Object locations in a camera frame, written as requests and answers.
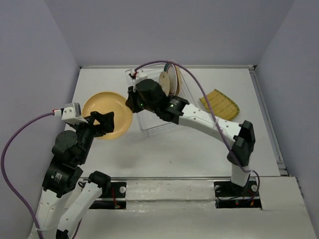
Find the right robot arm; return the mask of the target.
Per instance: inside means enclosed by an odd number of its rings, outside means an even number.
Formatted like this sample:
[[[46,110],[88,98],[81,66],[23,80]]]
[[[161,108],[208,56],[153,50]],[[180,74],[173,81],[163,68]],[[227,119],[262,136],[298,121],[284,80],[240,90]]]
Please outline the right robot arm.
[[[229,189],[234,195],[247,190],[252,173],[250,157],[256,142],[251,122],[236,123],[212,116],[184,98],[167,96],[152,79],[128,88],[126,106],[133,113],[149,111],[163,121],[195,129],[224,143],[232,166]]]

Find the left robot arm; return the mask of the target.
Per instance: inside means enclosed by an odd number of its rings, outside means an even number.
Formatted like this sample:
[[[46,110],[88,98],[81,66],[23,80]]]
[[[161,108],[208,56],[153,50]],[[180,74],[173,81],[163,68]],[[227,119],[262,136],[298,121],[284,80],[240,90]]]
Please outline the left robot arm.
[[[69,239],[93,202],[109,194],[110,176],[95,171],[90,174],[84,190],[74,203],[65,209],[83,171],[93,139],[114,130],[114,112],[91,112],[84,122],[61,132],[52,148],[53,159],[45,173],[42,193],[36,212],[37,223],[32,227],[30,239]]]

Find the small cream plate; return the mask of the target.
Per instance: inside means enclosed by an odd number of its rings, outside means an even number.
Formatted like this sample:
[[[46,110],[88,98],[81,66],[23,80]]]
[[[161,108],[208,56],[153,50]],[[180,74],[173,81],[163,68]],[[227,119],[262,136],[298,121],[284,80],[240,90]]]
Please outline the small cream plate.
[[[165,95],[168,96],[170,93],[170,80],[168,74],[165,71],[162,71],[159,75],[159,84]]]

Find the beige plate with leaf design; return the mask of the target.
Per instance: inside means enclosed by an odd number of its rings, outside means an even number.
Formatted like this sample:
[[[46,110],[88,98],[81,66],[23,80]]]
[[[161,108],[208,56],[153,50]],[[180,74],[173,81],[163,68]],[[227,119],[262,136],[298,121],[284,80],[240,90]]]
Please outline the beige plate with leaf design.
[[[176,78],[177,78],[177,88],[176,88],[175,95],[178,96],[182,87],[182,74],[178,66],[176,65],[173,65],[173,66],[175,68]]]

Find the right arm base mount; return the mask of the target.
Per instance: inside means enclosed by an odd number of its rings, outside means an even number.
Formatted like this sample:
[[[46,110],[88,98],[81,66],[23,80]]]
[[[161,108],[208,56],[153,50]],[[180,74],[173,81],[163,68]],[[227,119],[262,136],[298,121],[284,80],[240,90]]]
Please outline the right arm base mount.
[[[231,181],[215,181],[214,193],[217,209],[262,208],[255,180],[248,181],[245,187]]]

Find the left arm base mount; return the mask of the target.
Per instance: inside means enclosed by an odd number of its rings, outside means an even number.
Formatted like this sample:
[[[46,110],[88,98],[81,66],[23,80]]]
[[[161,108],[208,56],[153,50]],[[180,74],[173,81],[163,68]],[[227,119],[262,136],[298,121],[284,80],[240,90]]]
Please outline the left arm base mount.
[[[91,205],[90,209],[97,210],[124,210],[126,209],[126,189],[125,181],[112,181],[108,192],[103,193]]]

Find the white plate with green rim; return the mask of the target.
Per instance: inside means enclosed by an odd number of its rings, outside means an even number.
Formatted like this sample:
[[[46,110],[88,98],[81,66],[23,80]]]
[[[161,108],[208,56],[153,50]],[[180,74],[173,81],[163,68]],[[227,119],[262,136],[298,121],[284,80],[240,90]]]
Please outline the white plate with green rim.
[[[173,64],[166,63],[164,66],[164,71],[167,73],[170,82],[169,94],[175,95],[177,92],[178,83],[176,68]]]

